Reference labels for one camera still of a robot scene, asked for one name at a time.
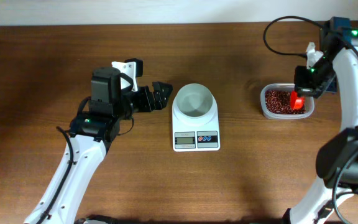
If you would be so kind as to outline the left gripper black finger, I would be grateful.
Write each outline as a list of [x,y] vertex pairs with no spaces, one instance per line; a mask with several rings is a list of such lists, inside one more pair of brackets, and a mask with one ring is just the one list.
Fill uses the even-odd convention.
[[172,94],[173,89],[172,88],[162,88],[160,90],[160,101],[159,106],[161,108],[165,108],[168,104],[169,97]]
[[172,92],[172,85],[163,82],[153,82],[152,86],[154,91],[159,91],[161,93],[171,93]]

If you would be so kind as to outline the orange measuring scoop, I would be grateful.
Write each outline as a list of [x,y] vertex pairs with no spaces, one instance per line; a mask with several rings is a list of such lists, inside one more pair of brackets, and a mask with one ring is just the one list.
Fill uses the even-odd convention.
[[304,107],[305,98],[298,95],[298,93],[293,90],[290,93],[290,108],[293,110],[300,110]]

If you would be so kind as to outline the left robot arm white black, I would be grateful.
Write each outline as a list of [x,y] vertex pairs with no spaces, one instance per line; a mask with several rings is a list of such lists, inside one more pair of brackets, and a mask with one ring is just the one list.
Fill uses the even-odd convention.
[[96,69],[91,94],[79,105],[70,127],[57,130],[66,141],[63,157],[44,195],[25,223],[74,223],[88,184],[121,135],[120,122],[133,121],[135,113],[167,106],[171,84],[153,82],[134,91],[134,78],[114,67]]

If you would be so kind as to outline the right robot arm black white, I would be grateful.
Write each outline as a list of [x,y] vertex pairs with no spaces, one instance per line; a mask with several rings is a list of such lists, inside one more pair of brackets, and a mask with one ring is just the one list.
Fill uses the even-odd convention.
[[346,223],[339,205],[358,195],[358,28],[344,17],[318,27],[320,50],[304,54],[307,64],[296,67],[295,91],[319,98],[335,82],[341,128],[318,151],[317,177],[304,198],[286,211],[283,223],[324,223],[333,213]]

